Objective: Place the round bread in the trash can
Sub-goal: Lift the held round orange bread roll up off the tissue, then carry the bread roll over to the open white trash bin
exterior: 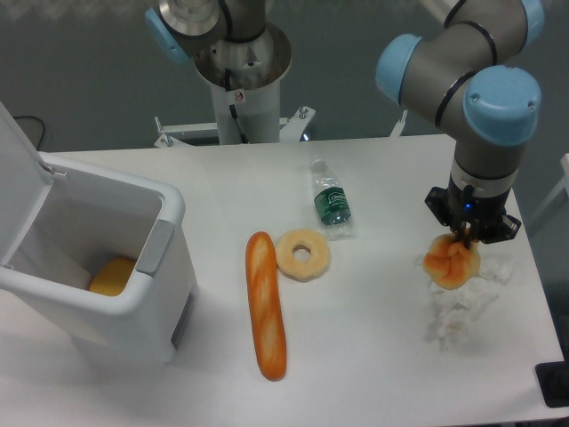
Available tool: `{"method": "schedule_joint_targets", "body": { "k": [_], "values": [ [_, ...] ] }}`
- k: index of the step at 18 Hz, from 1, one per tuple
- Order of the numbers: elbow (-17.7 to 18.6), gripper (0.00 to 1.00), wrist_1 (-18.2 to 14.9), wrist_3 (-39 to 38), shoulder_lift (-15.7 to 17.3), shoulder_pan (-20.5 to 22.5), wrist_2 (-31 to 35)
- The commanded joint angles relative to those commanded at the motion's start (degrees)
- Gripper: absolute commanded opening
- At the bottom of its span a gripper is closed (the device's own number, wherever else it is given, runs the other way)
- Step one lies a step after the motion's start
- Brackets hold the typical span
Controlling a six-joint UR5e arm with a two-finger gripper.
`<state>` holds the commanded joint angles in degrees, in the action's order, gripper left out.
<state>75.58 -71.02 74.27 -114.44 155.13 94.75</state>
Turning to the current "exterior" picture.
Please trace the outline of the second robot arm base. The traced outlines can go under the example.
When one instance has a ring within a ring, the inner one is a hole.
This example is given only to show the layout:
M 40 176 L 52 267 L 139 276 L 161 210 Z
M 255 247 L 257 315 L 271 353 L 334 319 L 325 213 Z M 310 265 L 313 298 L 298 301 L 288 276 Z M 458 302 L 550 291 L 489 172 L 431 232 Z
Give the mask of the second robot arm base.
M 291 44 L 268 21 L 265 1 L 159 1 L 145 23 L 170 60 L 194 61 L 203 79 L 226 90 L 271 85 L 292 62 Z

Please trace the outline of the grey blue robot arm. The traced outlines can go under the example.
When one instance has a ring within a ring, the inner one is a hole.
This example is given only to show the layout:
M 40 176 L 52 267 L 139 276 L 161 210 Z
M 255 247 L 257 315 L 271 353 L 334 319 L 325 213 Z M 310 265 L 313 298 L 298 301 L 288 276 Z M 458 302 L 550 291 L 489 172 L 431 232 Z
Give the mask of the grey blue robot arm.
M 437 38 L 398 36 L 378 60 L 378 88 L 455 142 L 449 183 L 425 202 L 465 246 L 511 240 L 520 228 L 505 204 L 538 124 L 541 88 L 507 61 L 544 21 L 539 1 L 460 1 Z

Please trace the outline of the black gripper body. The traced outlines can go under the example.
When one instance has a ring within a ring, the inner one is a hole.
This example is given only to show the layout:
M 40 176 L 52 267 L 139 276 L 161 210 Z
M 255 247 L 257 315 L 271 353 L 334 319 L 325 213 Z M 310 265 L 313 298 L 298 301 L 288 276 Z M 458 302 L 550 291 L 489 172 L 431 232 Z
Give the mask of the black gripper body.
M 513 239 L 521 221 L 508 214 L 506 202 L 517 177 L 511 173 L 498 179 L 481 178 L 465 171 L 450 172 L 448 186 L 432 188 L 425 204 L 439 223 L 452 231 L 455 216 L 476 227 L 476 240 L 494 244 Z

